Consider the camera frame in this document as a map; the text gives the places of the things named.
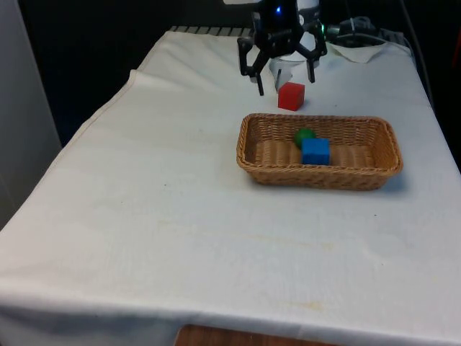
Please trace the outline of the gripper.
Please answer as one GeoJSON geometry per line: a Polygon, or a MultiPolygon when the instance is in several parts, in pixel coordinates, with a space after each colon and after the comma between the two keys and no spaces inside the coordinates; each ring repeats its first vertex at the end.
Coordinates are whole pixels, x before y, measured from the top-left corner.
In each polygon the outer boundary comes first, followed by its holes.
{"type": "Polygon", "coordinates": [[[295,51],[306,59],[308,79],[315,82],[315,65],[327,54],[323,25],[319,21],[308,24],[307,32],[315,40],[315,49],[308,50],[301,42],[303,28],[300,24],[296,0],[263,0],[253,13],[254,37],[239,37],[238,58],[242,76],[257,83],[259,94],[264,96],[261,72],[270,57],[285,56],[295,51]],[[256,45],[259,53],[254,63],[247,64],[247,55],[256,45]]]}

